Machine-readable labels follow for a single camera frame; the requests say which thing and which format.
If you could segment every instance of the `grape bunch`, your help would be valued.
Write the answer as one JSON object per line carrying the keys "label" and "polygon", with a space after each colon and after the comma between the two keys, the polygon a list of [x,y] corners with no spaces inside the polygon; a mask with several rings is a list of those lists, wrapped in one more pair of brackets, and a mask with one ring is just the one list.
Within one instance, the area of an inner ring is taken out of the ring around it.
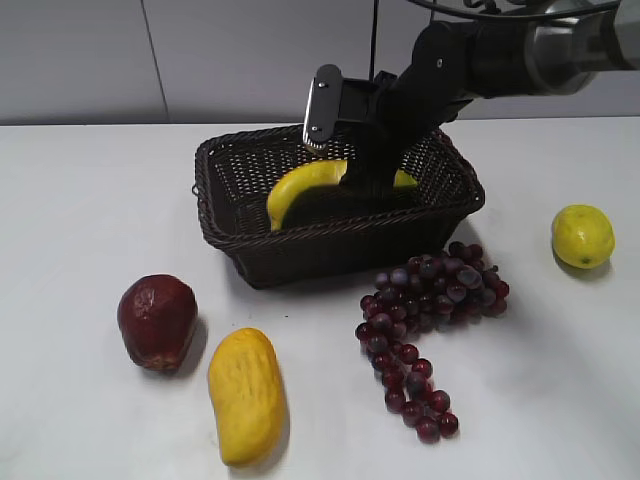
{"label": "grape bunch", "polygon": [[377,292],[360,301],[365,322],[356,337],[380,374],[387,408],[402,414],[425,443],[455,435],[458,418],[449,411],[449,395],[433,389],[431,362],[403,341],[505,312],[509,285],[498,267],[485,268],[482,257],[480,245],[451,242],[448,252],[413,257],[404,267],[379,273]]}

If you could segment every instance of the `black cable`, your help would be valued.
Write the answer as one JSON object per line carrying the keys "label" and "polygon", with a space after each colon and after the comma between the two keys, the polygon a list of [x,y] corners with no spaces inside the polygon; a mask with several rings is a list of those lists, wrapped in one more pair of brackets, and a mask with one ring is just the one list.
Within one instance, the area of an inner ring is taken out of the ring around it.
{"label": "black cable", "polygon": [[444,13],[452,17],[466,18],[467,20],[478,20],[484,22],[509,23],[509,22],[541,22],[545,20],[559,20],[562,18],[581,17],[583,15],[592,15],[594,13],[608,12],[618,8],[619,2],[607,2],[600,5],[592,5],[590,7],[575,8],[564,12],[540,13],[533,15],[490,15],[487,13],[473,13],[457,8],[450,8],[444,5],[438,5],[429,0],[408,0],[414,5],[428,8],[432,12]]}
{"label": "black cable", "polygon": [[376,43],[378,40],[378,10],[380,0],[373,0],[373,23],[371,24],[371,43],[369,45],[369,81],[373,82],[376,69]]}

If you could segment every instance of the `grape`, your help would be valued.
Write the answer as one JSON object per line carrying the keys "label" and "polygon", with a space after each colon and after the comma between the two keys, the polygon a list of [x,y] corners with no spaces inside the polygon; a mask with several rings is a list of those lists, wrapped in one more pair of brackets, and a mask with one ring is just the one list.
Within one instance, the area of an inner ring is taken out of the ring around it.
{"label": "grape", "polygon": [[418,273],[420,271],[420,265],[422,265],[422,258],[420,257],[411,257],[407,262],[407,268],[409,269],[409,273]]}
{"label": "grape", "polygon": [[450,438],[458,431],[458,417],[453,413],[445,412],[438,417],[438,426],[440,427],[440,434],[444,438]]}
{"label": "grape", "polygon": [[393,365],[393,357],[389,352],[376,353],[371,359],[374,370],[383,372]]}
{"label": "grape", "polygon": [[475,268],[478,273],[482,273],[484,271],[484,262],[480,259],[471,260],[471,262],[469,262],[469,265]]}
{"label": "grape", "polygon": [[373,329],[368,323],[361,323],[356,328],[356,338],[361,342],[366,342],[367,340],[369,340],[369,337],[372,333]]}
{"label": "grape", "polygon": [[484,256],[484,250],[482,250],[482,247],[477,243],[469,245],[469,250],[471,250],[471,256],[476,260],[479,260]]}
{"label": "grape", "polygon": [[496,288],[498,285],[500,285],[500,277],[496,272],[493,272],[491,270],[487,270],[482,274],[482,280],[489,288]]}
{"label": "grape", "polygon": [[424,292],[424,285],[422,284],[420,275],[413,274],[411,275],[411,277],[409,277],[409,290],[417,295],[420,295],[422,292]]}
{"label": "grape", "polygon": [[404,424],[407,427],[413,427],[418,422],[420,417],[422,417],[422,413],[424,412],[424,408],[420,403],[415,400],[409,400],[404,405],[402,405],[402,420],[404,420]]}
{"label": "grape", "polygon": [[391,315],[394,322],[400,322],[407,318],[407,309],[402,305],[394,305],[389,309],[389,315]]}
{"label": "grape", "polygon": [[433,281],[433,291],[438,293],[444,293],[447,290],[447,279],[445,277],[438,277]]}
{"label": "grape", "polygon": [[379,313],[382,313],[383,311],[383,306],[379,302],[374,301],[364,307],[364,317],[368,320],[372,317],[375,317]]}
{"label": "grape", "polygon": [[413,365],[411,365],[411,371],[420,372],[425,376],[425,378],[429,378],[431,374],[433,374],[433,366],[426,358],[419,358],[413,362]]}
{"label": "grape", "polygon": [[498,298],[488,310],[489,315],[502,315],[507,310],[507,302],[504,298]]}
{"label": "grape", "polygon": [[509,284],[507,282],[500,282],[496,287],[496,296],[498,298],[505,298],[509,295]]}
{"label": "grape", "polygon": [[397,340],[393,340],[391,342],[391,344],[389,345],[389,349],[391,350],[391,353],[393,353],[394,355],[398,356],[400,355],[400,350],[402,350],[402,342],[399,342]]}
{"label": "grape", "polygon": [[451,322],[455,324],[461,324],[467,321],[469,314],[464,307],[457,307],[453,312],[451,312]]}
{"label": "grape", "polygon": [[411,365],[413,362],[415,362],[418,359],[419,356],[420,354],[418,353],[418,349],[413,345],[411,345],[410,343],[407,343],[402,346],[402,349],[400,350],[400,355],[399,355],[402,363],[405,363],[407,365]]}
{"label": "grape", "polygon": [[444,390],[436,390],[429,397],[429,408],[438,413],[444,413],[449,410],[451,399],[449,394]]}
{"label": "grape", "polygon": [[404,322],[395,322],[391,327],[391,336],[402,340],[407,336],[407,324]]}
{"label": "grape", "polygon": [[430,312],[433,309],[433,301],[434,301],[434,299],[435,299],[435,297],[431,293],[425,293],[424,295],[422,295],[418,299],[418,302],[420,302],[419,303],[420,311],[421,312]]}
{"label": "grape", "polygon": [[446,315],[453,312],[454,307],[454,303],[446,295],[438,295],[436,297],[435,309],[437,313]]}
{"label": "grape", "polygon": [[476,297],[468,297],[464,303],[464,309],[467,312],[467,315],[479,315],[482,310],[482,303],[480,302],[480,299]]}
{"label": "grape", "polygon": [[402,390],[402,384],[404,383],[404,373],[398,368],[388,368],[382,372],[382,384],[390,389]]}
{"label": "grape", "polygon": [[445,258],[444,259],[444,271],[447,275],[452,276],[458,273],[464,267],[464,262],[459,258]]}
{"label": "grape", "polygon": [[360,308],[364,310],[367,305],[370,305],[375,301],[376,299],[373,297],[373,295],[365,295],[364,297],[362,297],[362,300],[360,300]]}
{"label": "grape", "polygon": [[418,326],[422,333],[430,333],[433,330],[433,317],[428,313],[421,313],[418,318]]}
{"label": "grape", "polygon": [[465,246],[464,246],[464,243],[462,242],[451,242],[449,244],[449,254],[452,257],[460,258],[460,254],[464,249],[465,249]]}
{"label": "grape", "polygon": [[409,272],[404,268],[396,268],[391,272],[391,285],[405,288],[409,285]]}
{"label": "grape", "polygon": [[482,291],[482,305],[485,307],[489,307],[493,305],[496,301],[496,292],[491,290],[490,288],[485,288]]}
{"label": "grape", "polygon": [[400,292],[393,286],[384,287],[380,290],[380,300],[383,305],[393,305],[400,299]]}
{"label": "grape", "polygon": [[460,303],[467,296],[467,289],[460,282],[450,282],[447,295],[454,303]]}
{"label": "grape", "polygon": [[387,404],[389,411],[400,413],[404,411],[405,396],[402,389],[389,390],[384,396],[384,403]]}
{"label": "grape", "polygon": [[417,315],[420,311],[420,304],[416,300],[407,300],[404,303],[408,315]]}
{"label": "grape", "polygon": [[369,319],[369,324],[378,331],[385,332],[393,326],[393,320],[387,313],[379,313]]}
{"label": "grape", "polygon": [[482,286],[482,275],[473,267],[462,267],[456,274],[456,278],[462,285],[470,289],[476,289]]}
{"label": "grape", "polygon": [[382,353],[389,348],[389,341],[381,333],[374,333],[367,340],[367,347],[372,353]]}
{"label": "grape", "polygon": [[407,325],[407,333],[416,333],[419,327],[418,317],[407,317],[404,323]]}
{"label": "grape", "polygon": [[440,428],[434,419],[421,417],[416,421],[415,427],[421,442],[432,444],[440,440]]}
{"label": "grape", "polygon": [[435,259],[425,260],[422,265],[420,265],[420,277],[425,280],[433,280],[438,274],[438,264],[435,262]]}
{"label": "grape", "polygon": [[382,290],[384,287],[391,283],[388,273],[379,273],[376,275],[375,285],[378,290]]}
{"label": "grape", "polygon": [[409,372],[404,385],[411,398],[421,397],[427,391],[427,377],[420,372]]}

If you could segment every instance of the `basket rim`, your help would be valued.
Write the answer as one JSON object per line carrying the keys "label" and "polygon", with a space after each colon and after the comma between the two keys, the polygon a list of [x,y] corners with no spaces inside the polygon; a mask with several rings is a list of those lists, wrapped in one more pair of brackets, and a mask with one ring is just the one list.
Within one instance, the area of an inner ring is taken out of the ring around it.
{"label": "basket rim", "polygon": [[314,238],[335,235],[337,233],[355,233],[371,229],[377,229],[398,223],[413,222],[421,219],[445,216],[466,216],[478,211],[485,203],[484,188],[478,181],[475,170],[471,164],[455,148],[451,139],[442,130],[437,129],[433,134],[455,154],[454,159],[465,177],[467,186],[473,193],[473,200],[452,202],[444,207],[421,206],[409,209],[393,210],[378,214],[359,216],[341,219],[334,222],[322,222],[313,225],[288,228],[264,233],[240,233],[230,234],[224,232],[214,221],[211,204],[211,183],[207,168],[209,152],[219,144],[242,143],[245,140],[259,140],[272,136],[282,136],[285,134],[300,133],[302,125],[291,125],[285,127],[274,127],[262,130],[242,131],[238,133],[225,134],[211,138],[203,142],[197,149],[195,155],[195,176],[196,183],[192,187],[192,192],[198,198],[199,221],[205,240],[226,253],[238,252],[239,250],[253,249],[257,247],[283,245],[291,241],[309,240]]}

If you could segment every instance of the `yellow mango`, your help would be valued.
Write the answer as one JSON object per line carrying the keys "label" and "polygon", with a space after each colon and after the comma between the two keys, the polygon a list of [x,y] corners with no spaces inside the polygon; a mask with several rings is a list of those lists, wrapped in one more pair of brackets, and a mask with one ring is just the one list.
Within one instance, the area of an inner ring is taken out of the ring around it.
{"label": "yellow mango", "polygon": [[243,328],[226,337],[209,365],[209,394],[222,461],[244,467],[264,460],[282,434],[286,401],[273,345]]}

